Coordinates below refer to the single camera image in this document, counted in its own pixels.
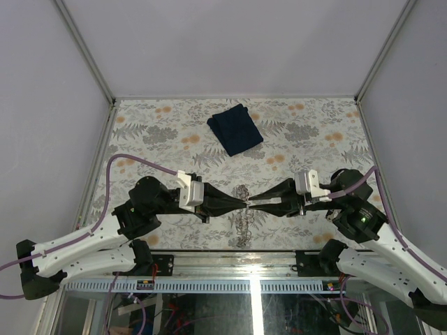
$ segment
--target white panel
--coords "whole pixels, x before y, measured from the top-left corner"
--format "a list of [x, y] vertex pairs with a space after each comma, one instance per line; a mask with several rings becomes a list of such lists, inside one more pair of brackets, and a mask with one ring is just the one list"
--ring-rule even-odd
[[406, 0], [66, 0], [116, 96], [354, 95]]
[[404, 234], [447, 265], [447, 2], [416, 4], [362, 102]]
[[[0, 10], [0, 264], [23, 239], [73, 228], [108, 105], [51, 1]], [[19, 295], [18, 266], [0, 292]], [[0, 300], [2, 334], [28, 335], [41, 301]]]

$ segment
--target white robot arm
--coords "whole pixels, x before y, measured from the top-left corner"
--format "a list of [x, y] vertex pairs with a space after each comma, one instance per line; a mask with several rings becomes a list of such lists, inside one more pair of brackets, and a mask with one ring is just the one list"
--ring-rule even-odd
[[205, 223], [211, 216], [246, 207], [195, 174], [179, 171], [176, 177], [181, 187], [173, 190], [154, 177], [142, 178], [129, 191], [130, 199], [95, 225], [45, 243], [18, 243], [18, 259], [31, 258], [20, 264], [25, 299], [39, 299], [94, 274], [151, 274], [149, 246], [137, 238], [160, 226], [157, 214], [194, 214]]
[[367, 259], [337, 240], [330, 240], [320, 252], [321, 267], [332, 274], [343, 272], [364, 279], [401, 299], [427, 324], [447, 330], [447, 271], [405, 237], [396, 236], [388, 218], [367, 201], [371, 194], [372, 188], [357, 170], [337, 171], [328, 185], [320, 184], [317, 171], [310, 170], [250, 198], [280, 197], [280, 204], [250, 208], [276, 216], [328, 211], [326, 218], [345, 237], [375, 251], [393, 267]]
[[[328, 211], [326, 218], [345, 237], [377, 252], [394, 268], [368, 260], [335, 240], [321, 251], [322, 267], [330, 268], [332, 264], [337, 271], [369, 281], [412, 307], [427, 324], [447, 330], [447, 283], [442, 279], [447, 271], [404, 237], [396, 237], [386, 216], [367, 201], [372, 189], [364, 179], [357, 170], [343, 169], [333, 174], [330, 184], [323, 185], [318, 181], [317, 171], [297, 172], [295, 178], [249, 198], [250, 201], [281, 198], [281, 203], [249, 207], [275, 216]], [[35, 256], [20, 265], [25, 297], [44, 297], [61, 284], [93, 274], [148, 272], [152, 266], [149, 248], [135, 239], [160, 226], [157, 214], [194, 214], [202, 222], [208, 222], [211, 216], [247, 207], [243, 200], [203, 183], [195, 174], [179, 171], [177, 182], [180, 188], [168, 190], [157, 179], [144, 177], [129, 191], [130, 200], [116, 207], [101, 224], [42, 244], [29, 240], [18, 243], [19, 259]], [[429, 266], [440, 275], [430, 271]]]

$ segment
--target white bracket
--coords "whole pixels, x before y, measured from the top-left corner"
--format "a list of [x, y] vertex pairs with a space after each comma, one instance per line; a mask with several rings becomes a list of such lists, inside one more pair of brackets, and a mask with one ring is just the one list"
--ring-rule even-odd
[[313, 201], [330, 201], [328, 197], [330, 191], [320, 188], [316, 170], [296, 172], [295, 188], [298, 194], [310, 193]]
[[196, 206], [203, 203], [204, 186], [199, 181], [193, 181], [185, 171], [177, 171], [177, 183], [180, 185], [179, 208], [194, 213]]

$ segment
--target floral tablecloth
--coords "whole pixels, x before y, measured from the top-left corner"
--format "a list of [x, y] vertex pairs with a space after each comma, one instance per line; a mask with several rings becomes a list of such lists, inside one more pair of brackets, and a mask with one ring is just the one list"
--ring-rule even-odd
[[[229, 157], [207, 119], [242, 103], [264, 142]], [[315, 169], [327, 182], [340, 168], [366, 172], [372, 165], [353, 99], [203, 99], [121, 100], [86, 224], [104, 204], [105, 164], [116, 153], [133, 154], [172, 170], [195, 172], [203, 181], [234, 196], [266, 191], [295, 171]], [[129, 198], [139, 178], [153, 175], [168, 188], [175, 178], [131, 160], [112, 166], [109, 211]], [[372, 201], [381, 199], [373, 178]], [[194, 215], [160, 215], [159, 229], [142, 237], [152, 248], [174, 249], [320, 249], [333, 237], [346, 241], [325, 213], [277, 218], [261, 211], [234, 211], [201, 223]]]

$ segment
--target navy towel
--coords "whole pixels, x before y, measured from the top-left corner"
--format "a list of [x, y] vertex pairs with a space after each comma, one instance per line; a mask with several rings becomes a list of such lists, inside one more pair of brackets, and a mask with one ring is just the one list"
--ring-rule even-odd
[[241, 104], [226, 112], [214, 114], [207, 124], [230, 157], [264, 140], [251, 120], [249, 110]]

